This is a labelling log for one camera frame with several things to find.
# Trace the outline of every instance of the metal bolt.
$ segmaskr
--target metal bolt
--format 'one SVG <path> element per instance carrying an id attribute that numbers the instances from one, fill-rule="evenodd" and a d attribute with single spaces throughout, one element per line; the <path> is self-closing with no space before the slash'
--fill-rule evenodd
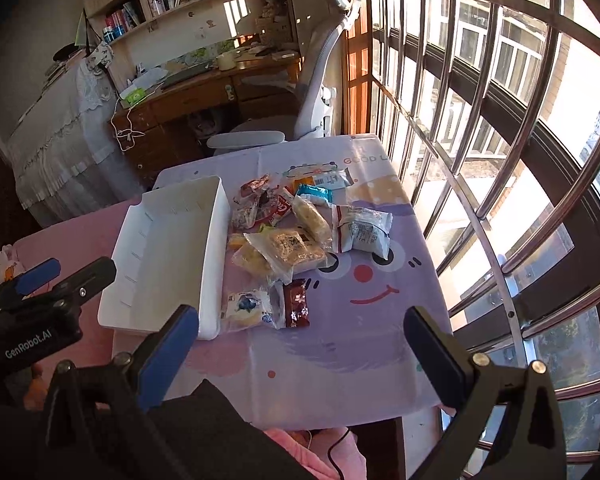
<path id="1" fill-rule="evenodd" d="M 56 372 L 58 372 L 59 374 L 65 374 L 73 367 L 74 364 L 71 361 L 69 361 L 69 359 L 65 359 L 64 361 L 60 361 L 56 365 Z"/>
<path id="2" fill-rule="evenodd" d="M 487 354 L 483 354 L 481 352 L 478 352 L 477 354 L 472 355 L 471 359 L 478 366 L 486 366 L 491 362 L 491 360 L 489 359 L 489 356 Z"/>
<path id="3" fill-rule="evenodd" d="M 113 357 L 113 364 L 116 366 L 127 366 L 131 363 L 132 356 L 129 352 L 120 352 Z"/>
<path id="4" fill-rule="evenodd" d="M 537 374 L 544 374 L 546 372 L 546 365 L 542 361 L 533 361 L 531 367 Z"/>

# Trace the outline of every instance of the purple cartoon character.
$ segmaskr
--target purple cartoon character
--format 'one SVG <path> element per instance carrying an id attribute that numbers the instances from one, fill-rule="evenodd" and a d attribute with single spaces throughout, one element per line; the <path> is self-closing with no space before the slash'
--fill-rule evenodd
<path id="1" fill-rule="evenodd" d="M 402 361 L 407 350 L 402 332 L 407 308 L 443 304 L 411 205 L 362 201 L 353 205 L 394 215 L 388 258 L 353 250 L 332 254 L 328 267 L 302 274 L 311 326 L 279 332 L 288 352 L 336 372 Z"/>

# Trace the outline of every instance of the white wire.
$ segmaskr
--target white wire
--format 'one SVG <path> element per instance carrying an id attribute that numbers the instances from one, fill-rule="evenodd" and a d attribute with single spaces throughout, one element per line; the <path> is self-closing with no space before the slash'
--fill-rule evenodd
<path id="1" fill-rule="evenodd" d="M 136 145 L 135 137 L 144 137 L 144 132 L 138 132 L 137 130 L 134 130 L 134 126 L 131 123 L 131 119 L 129 119 L 129 114 L 131 113 L 131 110 L 133 110 L 136 106 L 138 106 L 142 101 L 144 101 L 148 97 L 151 97 L 153 94 L 155 94 L 158 91 L 158 88 L 160 88 L 161 86 L 162 86 L 162 83 L 160 83 L 153 92 L 145 95 L 137 103 L 135 103 L 129 107 L 129 110 L 126 112 L 126 120 L 129 121 L 129 128 L 125 128 L 124 130 L 117 129 L 116 125 L 113 123 L 113 117 L 116 116 L 116 111 L 118 110 L 118 103 L 121 100 L 120 97 L 117 98 L 116 105 L 113 107 L 113 115 L 111 116 L 109 123 L 111 124 L 111 126 L 113 126 L 113 129 L 116 132 L 116 140 L 118 142 L 118 146 L 120 146 L 120 151 L 126 152 L 127 150 L 130 150 L 131 148 L 135 147 L 135 145 Z M 125 138 L 126 138 L 127 142 L 131 142 L 132 144 L 131 144 L 131 146 L 127 146 L 126 148 L 123 148 L 122 143 L 120 143 L 120 139 L 125 139 Z"/>

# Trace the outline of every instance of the cartoon eye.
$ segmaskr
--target cartoon eye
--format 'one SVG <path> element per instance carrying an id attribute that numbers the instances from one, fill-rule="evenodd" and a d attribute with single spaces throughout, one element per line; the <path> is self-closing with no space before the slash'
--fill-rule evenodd
<path id="1" fill-rule="evenodd" d="M 318 269 L 322 278 L 337 280 L 344 276 L 351 268 L 351 256 L 347 253 L 327 253 L 327 266 Z"/>
<path id="2" fill-rule="evenodd" d="M 382 270 L 382 272 L 395 272 L 404 265 L 404 249 L 397 241 L 391 240 L 387 259 L 385 260 L 377 254 L 372 254 L 371 260 L 374 266 Z"/>

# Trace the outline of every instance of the red dot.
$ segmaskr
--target red dot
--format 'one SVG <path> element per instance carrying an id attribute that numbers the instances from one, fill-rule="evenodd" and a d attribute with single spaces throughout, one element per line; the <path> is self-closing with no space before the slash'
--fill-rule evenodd
<path id="1" fill-rule="evenodd" d="M 353 269 L 353 277 L 360 283 L 366 283 L 374 276 L 374 271 L 368 265 L 358 265 Z"/>

